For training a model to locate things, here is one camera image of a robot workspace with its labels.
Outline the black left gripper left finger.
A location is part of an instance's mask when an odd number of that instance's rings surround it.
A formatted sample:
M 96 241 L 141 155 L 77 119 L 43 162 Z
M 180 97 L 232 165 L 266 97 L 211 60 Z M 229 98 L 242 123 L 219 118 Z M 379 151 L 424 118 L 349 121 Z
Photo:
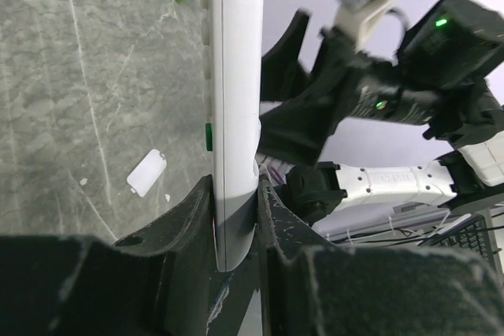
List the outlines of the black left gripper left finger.
M 2 334 L 204 335 L 212 204 L 206 176 L 114 245 L 91 236 L 2 237 Z

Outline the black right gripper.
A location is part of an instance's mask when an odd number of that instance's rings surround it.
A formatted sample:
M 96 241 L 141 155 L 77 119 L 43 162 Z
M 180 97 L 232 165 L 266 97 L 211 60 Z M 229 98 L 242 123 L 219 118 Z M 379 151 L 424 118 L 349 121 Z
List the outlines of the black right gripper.
M 354 52 L 336 28 L 321 29 L 307 74 L 298 56 L 309 18 L 298 9 L 261 59 L 260 100 L 284 103 L 260 116 L 258 153 L 294 165 L 315 165 L 335 126 L 347 117 L 410 121 L 410 92 L 400 84 L 398 70 L 390 61 Z M 309 94 L 295 98 L 307 88 L 308 77 Z

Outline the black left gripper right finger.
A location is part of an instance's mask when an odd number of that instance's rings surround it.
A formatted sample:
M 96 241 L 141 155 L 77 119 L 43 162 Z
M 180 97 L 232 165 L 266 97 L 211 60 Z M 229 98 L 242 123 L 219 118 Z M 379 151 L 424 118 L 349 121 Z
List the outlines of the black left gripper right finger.
M 503 293 L 475 253 L 338 247 L 258 184 L 266 335 L 500 335 Z

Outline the white battery cover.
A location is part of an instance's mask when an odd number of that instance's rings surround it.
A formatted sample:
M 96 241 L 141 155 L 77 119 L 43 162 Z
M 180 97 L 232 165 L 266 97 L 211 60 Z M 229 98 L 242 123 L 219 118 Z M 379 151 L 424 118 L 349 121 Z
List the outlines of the white battery cover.
M 165 155 L 152 149 L 129 173 L 126 178 L 131 190 L 144 198 L 167 166 Z

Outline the white remote control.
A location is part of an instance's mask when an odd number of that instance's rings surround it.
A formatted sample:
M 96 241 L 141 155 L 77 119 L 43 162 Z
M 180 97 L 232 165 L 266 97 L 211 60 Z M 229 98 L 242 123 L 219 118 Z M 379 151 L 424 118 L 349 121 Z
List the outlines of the white remote control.
M 242 263 L 254 237 L 263 1 L 201 0 L 206 142 L 213 155 L 215 250 L 222 272 Z

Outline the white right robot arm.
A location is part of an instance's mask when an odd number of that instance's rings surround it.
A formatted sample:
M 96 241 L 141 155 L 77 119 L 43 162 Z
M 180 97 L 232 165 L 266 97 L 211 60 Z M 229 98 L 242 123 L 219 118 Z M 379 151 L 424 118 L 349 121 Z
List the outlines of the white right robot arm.
M 258 152 L 292 165 L 283 203 L 308 224 L 359 205 L 416 202 L 475 212 L 503 200 L 503 107 L 487 75 L 503 60 L 503 19 L 471 0 L 439 0 L 404 32 L 396 62 L 357 51 L 341 27 L 321 31 L 307 72 L 298 55 L 309 14 L 298 10 L 262 58 Z M 413 167 L 322 163 L 344 119 L 425 126 L 451 151 Z

